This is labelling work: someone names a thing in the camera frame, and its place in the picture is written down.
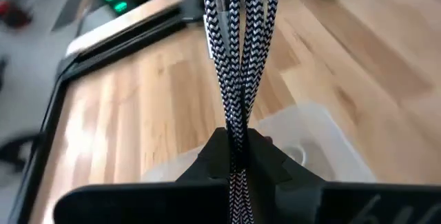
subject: light wood grain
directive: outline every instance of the light wood grain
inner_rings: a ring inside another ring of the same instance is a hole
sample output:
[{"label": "light wood grain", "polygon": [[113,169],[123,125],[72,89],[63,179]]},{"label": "light wood grain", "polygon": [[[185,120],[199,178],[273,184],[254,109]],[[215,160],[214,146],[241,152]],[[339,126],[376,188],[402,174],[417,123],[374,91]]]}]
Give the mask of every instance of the light wood grain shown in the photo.
[{"label": "light wood grain", "polygon": [[[320,103],[379,181],[440,184],[440,3],[280,0],[251,126],[290,105]],[[79,79],[68,91],[32,223],[51,223],[68,190],[137,182],[224,125],[202,28]]]},{"label": "light wood grain", "polygon": [[68,46],[66,56],[74,52],[81,52],[86,48],[111,37],[112,35],[160,12],[163,9],[180,3],[182,0],[150,0],[139,7],[130,10],[124,15],[111,20],[90,32],[87,32],[73,40]]}]

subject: gray floor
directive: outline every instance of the gray floor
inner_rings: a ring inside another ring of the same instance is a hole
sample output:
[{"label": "gray floor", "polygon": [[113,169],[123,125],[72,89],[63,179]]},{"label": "gray floor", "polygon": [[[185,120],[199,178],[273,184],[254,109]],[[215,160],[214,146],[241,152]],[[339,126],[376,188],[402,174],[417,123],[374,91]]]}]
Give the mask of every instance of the gray floor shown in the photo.
[{"label": "gray floor", "polygon": [[[0,26],[0,54],[7,54],[5,84],[0,91],[0,142],[24,130],[38,130],[54,84],[58,62],[75,38],[78,24],[51,32],[67,0],[29,0],[30,26],[13,32]],[[0,223],[6,223],[19,176],[0,165]]]}]

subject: wooden surface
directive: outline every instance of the wooden surface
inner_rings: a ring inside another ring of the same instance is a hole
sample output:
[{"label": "wooden surface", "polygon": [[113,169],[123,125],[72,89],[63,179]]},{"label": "wooden surface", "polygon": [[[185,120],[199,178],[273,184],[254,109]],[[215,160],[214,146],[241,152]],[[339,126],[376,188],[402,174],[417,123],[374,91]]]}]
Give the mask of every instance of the wooden surface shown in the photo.
[{"label": "wooden surface", "polygon": [[180,3],[182,0],[150,0],[137,8],[130,10],[124,15],[115,18],[80,37],[77,37],[68,46],[66,56],[74,52],[81,52],[98,42],[132,26],[136,23]]},{"label": "wooden surface", "polygon": [[[440,0],[280,0],[252,126],[321,103],[379,181],[440,184],[440,17]],[[70,87],[33,223],[68,190],[137,182],[224,124],[205,46],[188,28]]]}]

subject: black and white braided cable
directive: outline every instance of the black and white braided cable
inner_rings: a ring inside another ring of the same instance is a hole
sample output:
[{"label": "black and white braided cable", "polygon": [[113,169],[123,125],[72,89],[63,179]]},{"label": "black and white braided cable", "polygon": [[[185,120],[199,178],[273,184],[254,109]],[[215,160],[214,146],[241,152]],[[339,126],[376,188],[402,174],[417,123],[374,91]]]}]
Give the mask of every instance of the black and white braided cable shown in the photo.
[{"label": "black and white braided cable", "polygon": [[230,0],[229,43],[224,44],[216,0],[204,0],[207,31],[223,98],[227,130],[232,139],[229,178],[229,222],[254,223],[247,186],[246,166],[240,158],[247,152],[247,123],[262,77],[274,30],[278,0],[245,0],[245,37],[240,57],[240,0]]}]

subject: translucent plastic box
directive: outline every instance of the translucent plastic box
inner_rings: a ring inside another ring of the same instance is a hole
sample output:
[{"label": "translucent plastic box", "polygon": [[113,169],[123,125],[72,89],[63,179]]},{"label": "translucent plastic box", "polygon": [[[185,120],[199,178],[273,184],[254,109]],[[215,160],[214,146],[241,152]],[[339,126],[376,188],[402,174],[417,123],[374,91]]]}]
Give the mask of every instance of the translucent plastic box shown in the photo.
[{"label": "translucent plastic box", "polygon": [[[375,182],[375,176],[321,105],[293,105],[261,120],[257,130],[299,164],[328,181]],[[174,181],[196,160],[202,147],[159,165],[142,181]]]}]

